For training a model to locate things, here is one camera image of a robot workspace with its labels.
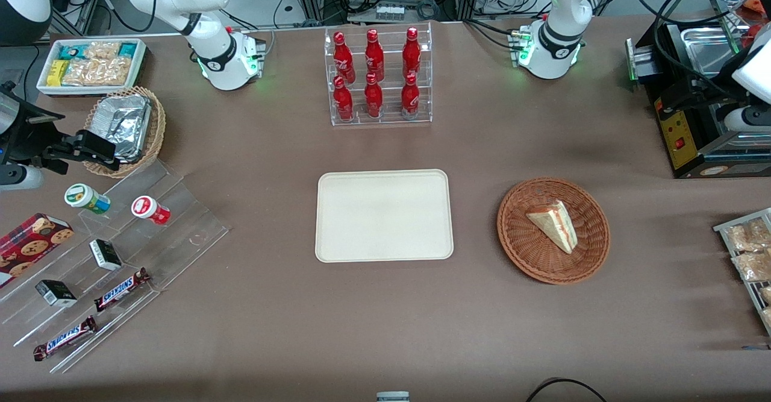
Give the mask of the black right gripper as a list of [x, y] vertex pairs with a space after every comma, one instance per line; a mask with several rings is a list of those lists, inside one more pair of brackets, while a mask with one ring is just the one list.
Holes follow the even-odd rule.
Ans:
[[[12, 88], [1, 88], [1, 92], [2, 165], [27, 161], [45, 152], [45, 168], [56, 174], [66, 175], [69, 161], [96, 163], [118, 171], [113, 143], [89, 130], [60, 136], [54, 122], [65, 119], [64, 115], [27, 102], [15, 95]], [[59, 141], [60, 150], [48, 148]]]

